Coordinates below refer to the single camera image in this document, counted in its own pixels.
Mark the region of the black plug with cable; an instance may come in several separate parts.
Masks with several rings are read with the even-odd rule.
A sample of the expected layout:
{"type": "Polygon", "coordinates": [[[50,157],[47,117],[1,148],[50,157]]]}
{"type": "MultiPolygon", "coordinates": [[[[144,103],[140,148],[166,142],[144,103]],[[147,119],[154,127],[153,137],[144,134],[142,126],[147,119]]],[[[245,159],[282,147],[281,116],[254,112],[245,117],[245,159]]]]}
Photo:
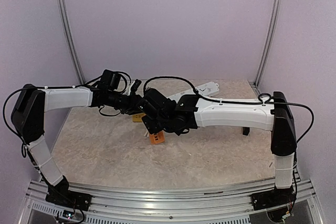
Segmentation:
{"type": "Polygon", "coordinates": [[[249,127],[243,127],[242,134],[244,136],[248,136],[250,134],[250,128],[249,127]]]}

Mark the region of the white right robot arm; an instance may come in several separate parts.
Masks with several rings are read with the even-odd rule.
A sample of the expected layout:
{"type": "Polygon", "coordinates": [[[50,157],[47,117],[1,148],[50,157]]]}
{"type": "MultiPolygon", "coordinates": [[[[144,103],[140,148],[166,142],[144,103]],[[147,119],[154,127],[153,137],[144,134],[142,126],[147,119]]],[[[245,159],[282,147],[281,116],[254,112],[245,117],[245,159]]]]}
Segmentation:
{"type": "Polygon", "coordinates": [[[192,87],[178,101],[165,97],[156,89],[143,88],[138,103],[145,114],[142,121],[150,134],[160,131],[186,134],[191,129],[210,126],[255,128],[271,133],[270,150],[275,159],[275,188],[269,192],[273,205],[281,204],[293,190],[293,170],[297,145],[295,121],[291,107],[312,110],[299,103],[289,103],[282,92],[261,93],[252,100],[227,100],[205,97],[192,87]]]}

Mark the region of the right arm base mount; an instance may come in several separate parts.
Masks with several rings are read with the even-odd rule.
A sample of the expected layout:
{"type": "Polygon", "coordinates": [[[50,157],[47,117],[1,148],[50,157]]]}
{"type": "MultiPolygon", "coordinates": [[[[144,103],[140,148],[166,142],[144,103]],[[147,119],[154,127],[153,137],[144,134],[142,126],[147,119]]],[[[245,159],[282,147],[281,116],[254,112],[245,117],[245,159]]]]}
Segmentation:
{"type": "Polygon", "coordinates": [[[277,189],[254,193],[251,195],[251,202],[254,211],[277,207],[296,200],[296,193],[292,188],[277,189]]]}

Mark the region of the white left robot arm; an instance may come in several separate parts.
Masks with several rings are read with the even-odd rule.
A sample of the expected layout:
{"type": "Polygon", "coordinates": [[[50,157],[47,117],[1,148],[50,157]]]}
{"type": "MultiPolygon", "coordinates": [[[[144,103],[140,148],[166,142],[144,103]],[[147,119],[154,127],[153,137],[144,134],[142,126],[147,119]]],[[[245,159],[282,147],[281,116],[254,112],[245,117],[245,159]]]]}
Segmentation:
{"type": "Polygon", "coordinates": [[[141,80],[132,80],[122,71],[104,70],[103,73],[84,83],[74,86],[36,86],[26,84],[13,91],[5,100],[3,113],[13,96],[16,103],[8,120],[3,120],[8,129],[21,141],[21,154],[28,158],[34,169],[40,173],[53,197],[66,206],[73,201],[69,183],[54,160],[46,138],[46,123],[56,112],[70,112],[73,108],[111,107],[118,114],[132,115],[139,110],[140,99],[137,89],[141,80]]]}

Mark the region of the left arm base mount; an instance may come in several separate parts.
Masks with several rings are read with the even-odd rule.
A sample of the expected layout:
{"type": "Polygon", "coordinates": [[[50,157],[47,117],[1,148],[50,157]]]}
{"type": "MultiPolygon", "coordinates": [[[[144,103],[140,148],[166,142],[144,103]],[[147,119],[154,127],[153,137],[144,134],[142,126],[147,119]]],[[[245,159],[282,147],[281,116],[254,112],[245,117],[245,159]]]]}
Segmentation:
{"type": "Polygon", "coordinates": [[[65,196],[58,192],[48,192],[45,200],[55,205],[88,211],[92,196],[76,191],[68,191],[68,194],[65,196]]]}

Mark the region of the orange power strip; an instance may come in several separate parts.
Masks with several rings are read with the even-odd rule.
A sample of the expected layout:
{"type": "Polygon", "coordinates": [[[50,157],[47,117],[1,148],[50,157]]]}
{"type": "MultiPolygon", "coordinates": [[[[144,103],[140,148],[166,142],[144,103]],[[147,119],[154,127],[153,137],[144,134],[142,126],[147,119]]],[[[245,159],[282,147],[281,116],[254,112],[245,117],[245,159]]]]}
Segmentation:
{"type": "Polygon", "coordinates": [[[149,134],[149,139],[152,145],[164,143],[165,142],[164,132],[160,131],[158,133],[149,134]]]}

